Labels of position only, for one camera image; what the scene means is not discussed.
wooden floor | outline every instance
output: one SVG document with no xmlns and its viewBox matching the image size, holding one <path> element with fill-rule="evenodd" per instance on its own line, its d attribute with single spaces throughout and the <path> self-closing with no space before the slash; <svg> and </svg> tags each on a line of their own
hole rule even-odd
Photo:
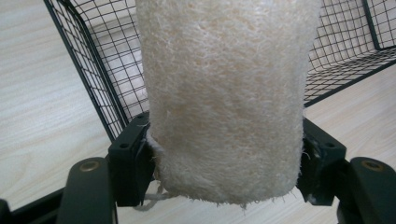
<svg viewBox="0 0 396 224">
<path fill-rule="evenodd" d="M 347 146 L 347 158 L 396 168 L 396 66 L 310 106 L 306 116 Z M 105 156 L 106 132 L 41 0 L 0 1 L 0 198 L 11 209 L 64 186 L 77 161 Z M 156 183 L 150 186 L 155 189 Z M 120 223 L 337 223 L 336 205 L 301 193 L 238 206 L 175 198 Z"/>
</svg>

textured towel material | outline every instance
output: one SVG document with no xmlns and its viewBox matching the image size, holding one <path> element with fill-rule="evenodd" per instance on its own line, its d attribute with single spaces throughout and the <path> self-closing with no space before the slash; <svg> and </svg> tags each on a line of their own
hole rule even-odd
<svg viewBox="0 0 396 224">
<path fill-rule="evenodd" d="M 287 194 L 300 171 L 313 0 L 138 0 L 163 186 L 214 203 Z"/>
</svg>

floor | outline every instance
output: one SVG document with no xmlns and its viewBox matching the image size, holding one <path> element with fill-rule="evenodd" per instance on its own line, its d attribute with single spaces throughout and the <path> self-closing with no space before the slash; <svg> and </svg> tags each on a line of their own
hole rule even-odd
<svg viewBox="0 0 396 224">
<path fill-rule="evenodd" d="M 78 73 L 40 0 L 0 1 L 0 198 L 12 210 L 64 186 L 76 162 L 110 145 Z M 347 147 L 396 169 L 396 66 L 306 109 Z M 150 186 L 155 189 L 156 183 Z M 337 223 L 332 207 L 304 203 L 294 189 L 238 206 L 175 198 L 147 212 L 119 209 L 120 223 Z"/>
</svg>

wire mesh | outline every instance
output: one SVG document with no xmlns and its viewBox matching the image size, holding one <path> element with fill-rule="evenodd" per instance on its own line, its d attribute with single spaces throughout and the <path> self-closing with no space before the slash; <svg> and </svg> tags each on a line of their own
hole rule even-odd
<svg viewBox="0 0 396 224">
<path fill-rule="evenodd" d="M 149 110 L 134 0 L 45 0 L 111 139 Z M 323 0 L 310 106 L 396 62 L 394 0 Z"/>
</svg>

black metal frame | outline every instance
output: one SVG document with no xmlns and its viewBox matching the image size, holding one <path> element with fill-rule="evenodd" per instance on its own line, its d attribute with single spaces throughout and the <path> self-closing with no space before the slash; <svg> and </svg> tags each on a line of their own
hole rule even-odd
<svg viewBox="0 0 396 224">
<path fill-rule="evenodd" d="M 0 223 L 55 223 L 63 193 L 64 189 L 58 189 L 12 213 L 7 202 L 0 200 Z"/>
<path fill-rule="evenodd" d="M 149 111 L 134 1 L 44 1 L 114 141 L 129 121 Z M 318 38 L 309 53 L 305 106 L 396 63 L 396 20 L 382 19 L 394 11 L 396 3 L 375 2 L 323 0 Z M 389 32 L 391 40 L 383 39 Z"/>
</svg>

